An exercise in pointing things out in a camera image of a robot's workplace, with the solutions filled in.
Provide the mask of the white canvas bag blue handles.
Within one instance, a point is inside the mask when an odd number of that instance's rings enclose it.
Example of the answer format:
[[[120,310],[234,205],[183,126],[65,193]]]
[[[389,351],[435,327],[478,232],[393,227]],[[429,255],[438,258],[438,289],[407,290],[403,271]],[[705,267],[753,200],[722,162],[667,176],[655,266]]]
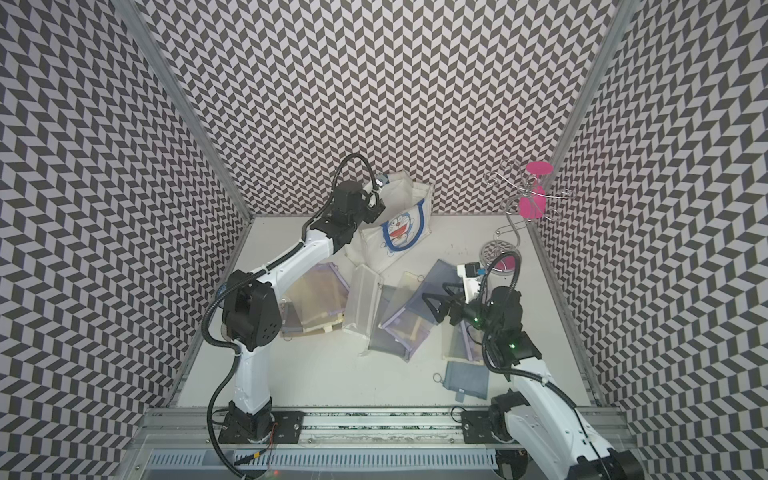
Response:
[[[343,253],[355,266],[382,273],[431,233],[434,187],[405,171],[379,175],[377,183],[385,209],[360,226]]]

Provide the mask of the clear white mesh pouch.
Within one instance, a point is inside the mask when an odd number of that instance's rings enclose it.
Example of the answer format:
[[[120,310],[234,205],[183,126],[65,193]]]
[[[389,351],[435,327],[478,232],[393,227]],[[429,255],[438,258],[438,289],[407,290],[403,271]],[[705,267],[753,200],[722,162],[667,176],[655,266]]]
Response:
[[[342,331],[369,339],[381,298],[381,276],[361,264],[355,268],[347,299]]]

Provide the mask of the large purple trim mesh pouch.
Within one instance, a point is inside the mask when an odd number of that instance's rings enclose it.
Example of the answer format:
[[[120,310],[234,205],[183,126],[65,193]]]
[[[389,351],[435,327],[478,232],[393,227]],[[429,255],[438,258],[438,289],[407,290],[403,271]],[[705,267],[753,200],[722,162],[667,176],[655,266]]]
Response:
[[[302,324],[314,318],[345,312],[349,285],[334,263],[321,263],[301,276],[280,301],[282,333],[301,333]]]

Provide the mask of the large yellow trim mesh pouch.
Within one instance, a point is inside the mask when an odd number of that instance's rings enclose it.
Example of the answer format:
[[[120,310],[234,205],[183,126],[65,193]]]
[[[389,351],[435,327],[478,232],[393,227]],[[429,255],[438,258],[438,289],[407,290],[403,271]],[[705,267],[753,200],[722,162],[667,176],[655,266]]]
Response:
[[[333,315],[325,315],[312,319],[302,324],[301,333],[305,335],[331,333],[342,328],[344,313],[335,312]]]

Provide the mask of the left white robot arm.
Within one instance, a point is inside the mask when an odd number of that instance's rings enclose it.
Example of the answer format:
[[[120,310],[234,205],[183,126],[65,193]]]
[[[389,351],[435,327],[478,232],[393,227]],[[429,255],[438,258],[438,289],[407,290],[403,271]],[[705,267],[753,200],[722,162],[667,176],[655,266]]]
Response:
[[[298,242],[279,257],[250,272],[233,272],[225,289],[208,307],[201,324],[203,340],[233,352],[233,365],[207,406],[206,423],[214,436],[213,410],[230,380],[234,398],[226,419],[248,441],[262,442],[276,426],[268,386],[268,345],[281,330],[279,300],[315,265],[348,245],[360,225],[384,211],[369,160],[345,156],[332,177],[331,194],[303,225]]]

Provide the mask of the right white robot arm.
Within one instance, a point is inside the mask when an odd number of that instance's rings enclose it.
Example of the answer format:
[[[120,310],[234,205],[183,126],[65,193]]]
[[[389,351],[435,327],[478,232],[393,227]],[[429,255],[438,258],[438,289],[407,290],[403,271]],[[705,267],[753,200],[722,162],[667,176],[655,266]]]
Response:
[[[521,267],[521,254],[507,250],[486,264],[457,266],[458,282],[421,296],[437,322],[465,323],[481,333],[484,366],[509,382],[488,409],[492,435],[518,443],[549,479],[644,478],[636,456],[615,448],[557,385],[524,331]]]

